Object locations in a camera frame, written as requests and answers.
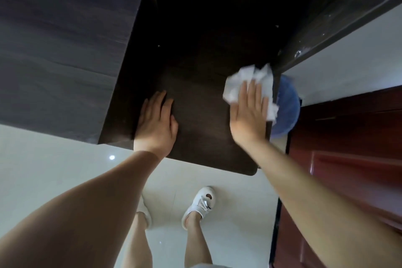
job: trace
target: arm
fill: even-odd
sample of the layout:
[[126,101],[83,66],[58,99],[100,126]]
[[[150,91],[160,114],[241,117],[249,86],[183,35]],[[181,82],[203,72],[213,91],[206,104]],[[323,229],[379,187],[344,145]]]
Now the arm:
[[233,138],[261,167],[298,229],[328,267],[400,267],[402,239],[332,192],[265,139],[261,87],[243,84],[232,104]]
[[0,267],[113,267],[142,189],[170,153],[178,124],[165,92],[144,102],[134,152],[110,171],[50,200],[0,239]]

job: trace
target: forearm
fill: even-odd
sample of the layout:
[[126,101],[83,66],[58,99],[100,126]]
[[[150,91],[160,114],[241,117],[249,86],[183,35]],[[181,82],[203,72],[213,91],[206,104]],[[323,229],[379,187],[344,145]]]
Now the forearm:
[[52,199],[0,240],[1,267],[113,267],[160,159],[135,152]]
[[246,151],[263,169],[295,224],[329,267],[397,267],[401,239],[332,192],[268,142]]

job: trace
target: hand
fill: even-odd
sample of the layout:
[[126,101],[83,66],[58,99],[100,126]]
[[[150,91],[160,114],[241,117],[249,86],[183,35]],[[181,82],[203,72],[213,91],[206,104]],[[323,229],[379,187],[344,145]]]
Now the hand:
[[170,115],[173,99],[167,99],[161,108],[165,95],[166,91],[157,91],[149,101],[145,99],[134,137],[134,151],[148,151],[161,160],[172,150],[178,131],[178,123]]
[[243,149],[255,141],[265,140],[268,98],[261,100],[261,84],[252,80],[247,92],[247,82],[239,91],[239,103],[230,105],[230,131],[234,141]]

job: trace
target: finger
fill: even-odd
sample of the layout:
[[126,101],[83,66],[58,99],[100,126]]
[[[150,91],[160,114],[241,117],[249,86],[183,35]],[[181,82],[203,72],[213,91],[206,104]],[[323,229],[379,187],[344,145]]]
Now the finger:
[[160,120],[165,123],[169,123],[170,121],[170,111],[172,108],[173,99],[167,99],[162,106],[162,110],[160,111]]
[[249,90],[247,91],[247,106],[255,108],[255,80],[251,80]]
[[255,87],[255,109],[257,109],[257,110],[261,110],[261,105],[262,105],[261,93],[263,92],[262,88],[263,87],[261,86],[260,83],[258,83]]
[[268,98],[264,97],[263,98],[263,106],[261,107],[261,113],[263,114],[263,118],[266,119],[267,118],[267,114],[268,114]]
[[153,96],[149,99],[147,108],[145,110],[145,120],[149,120],[151,118],[153,103],[155,102],[155,99],[158,95],[159,95],[159,91],[155,92],[153,94]]
[[177,132],[178,132],[178,123],[174,118],[174,115],[170,116],[170,132],[172,133],[172,137],[176,139]]
[[141,111],[139,112],[138,125],[144,123],[145,111],[147,109],[147,105],[148,105],[148,99],[145,99],[144,103],[142,104]]
[[247,82],[244,81],[239,91],[239,108],[247,107]]
[[235,121],[237,119],[237,114],[239,112],[239,104],[230,104],[230,121]]
[[160,109],[162,105],[163,98],[166,95],[166,91],[162,91],[159,95],[155,98],[155,102],[153,102],[152,108],[152,119],[159,120],[160,119]]

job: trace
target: left hand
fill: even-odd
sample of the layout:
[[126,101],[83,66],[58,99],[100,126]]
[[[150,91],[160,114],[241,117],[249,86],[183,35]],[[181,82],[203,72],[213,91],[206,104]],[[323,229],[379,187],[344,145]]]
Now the left hand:
[[145,99],[134,137],[134,151],[148,151],[161,160],[172,150],[178,131],[178,123],[170,115],[173,99],[161,107],[165,95],[166,91],[157,91],[149,101]]

